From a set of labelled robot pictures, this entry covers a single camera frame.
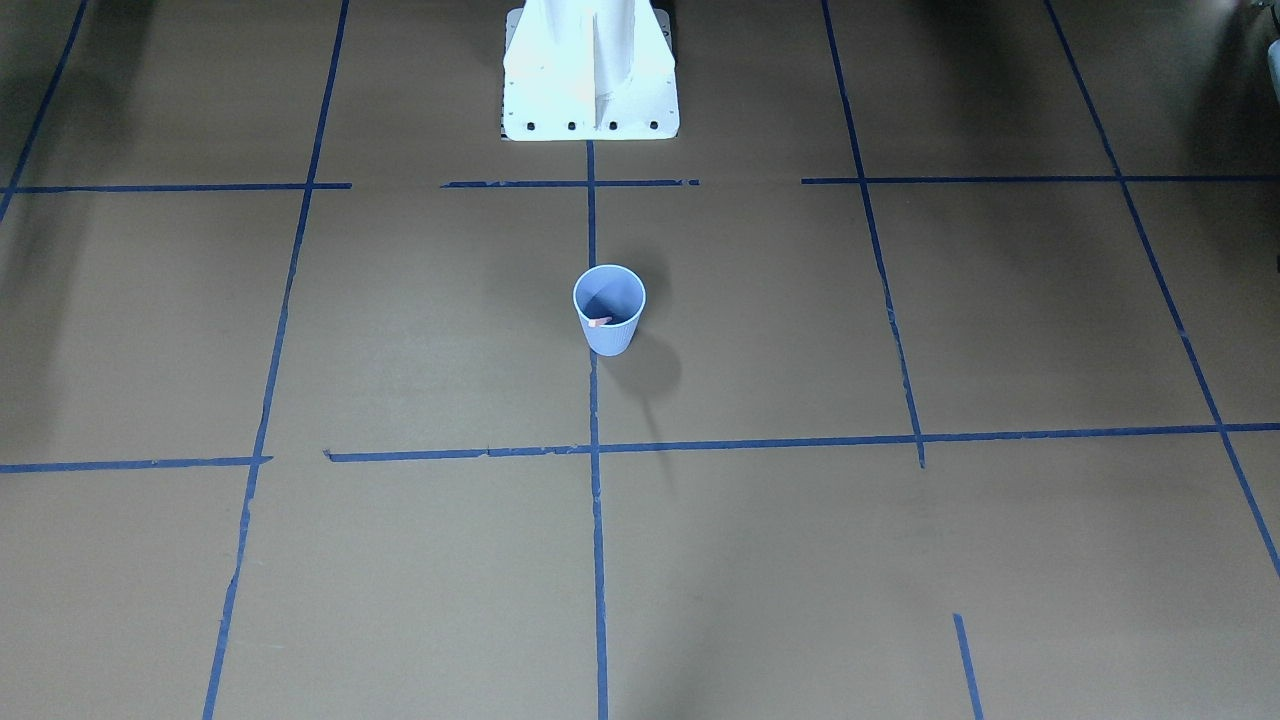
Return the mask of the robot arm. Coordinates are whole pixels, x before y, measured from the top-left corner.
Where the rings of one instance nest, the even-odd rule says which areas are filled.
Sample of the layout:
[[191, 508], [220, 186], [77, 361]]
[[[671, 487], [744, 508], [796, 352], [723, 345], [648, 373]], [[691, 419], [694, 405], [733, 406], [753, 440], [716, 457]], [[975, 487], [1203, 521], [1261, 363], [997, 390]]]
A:
[[1266, 64], [1271, 79], [1272, 92], [1279, 102], [1280, 99], [1280, 40], [1274, 40], [1266, 51]]

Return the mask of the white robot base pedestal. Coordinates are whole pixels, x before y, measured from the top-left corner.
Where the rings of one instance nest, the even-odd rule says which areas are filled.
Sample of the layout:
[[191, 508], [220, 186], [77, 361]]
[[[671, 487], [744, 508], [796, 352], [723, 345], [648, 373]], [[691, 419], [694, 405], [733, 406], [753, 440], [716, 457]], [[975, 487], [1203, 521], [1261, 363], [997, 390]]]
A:
[[672, 1], [526, 1], [506, 15], [502, 65], [508, 141], [678, 136]]

